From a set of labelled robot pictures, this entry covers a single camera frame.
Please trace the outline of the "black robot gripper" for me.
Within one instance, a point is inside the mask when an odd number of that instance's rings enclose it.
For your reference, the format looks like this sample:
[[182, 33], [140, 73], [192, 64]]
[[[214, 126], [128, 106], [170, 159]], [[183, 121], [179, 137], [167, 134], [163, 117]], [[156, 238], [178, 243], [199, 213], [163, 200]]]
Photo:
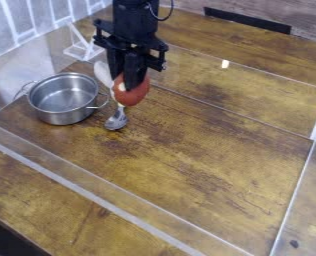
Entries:
[[132, 90], [143, 82], [147, 67], [164, 69], [167, 44], [155, 36], [159, 0], [112, 0], [112, 20], [95, 19], [94, 43], [107, 51], [111, 78], [123, 72], [124, 88]]

